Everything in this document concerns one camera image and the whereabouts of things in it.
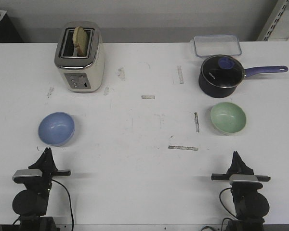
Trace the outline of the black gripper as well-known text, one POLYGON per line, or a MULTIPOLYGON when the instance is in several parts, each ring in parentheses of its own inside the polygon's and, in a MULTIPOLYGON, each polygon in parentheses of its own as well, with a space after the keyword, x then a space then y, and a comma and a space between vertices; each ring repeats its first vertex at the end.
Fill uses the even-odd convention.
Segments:
POLYGON ((36 163, 33 164, 33 168, 29 168, 29 170, 39 171, 38 176, 34 177, 32 182, 28 184, 28 189, 31 190, 50 190, 52 188, 53 177, 62 177, 71 175, 70 169, 64 170, 57 169, 55 162, 53 160, 52 150, 51 148, 48 147, 45 148, 42 155, 39 157, 36 163), (49 168, 40 169, 44 168, 44 166, 46 165, 47 156, 49 160, 49 168))
POLYGON ((253 169, 244 163, 237 151, 233 151, 231 171, 238 173, 212 173, 210 179, 228 181, 232 190, 259 190, 263 187, 263 182, 271 180, 271 177, 267 175, 242 173, 253 172, 253 169))

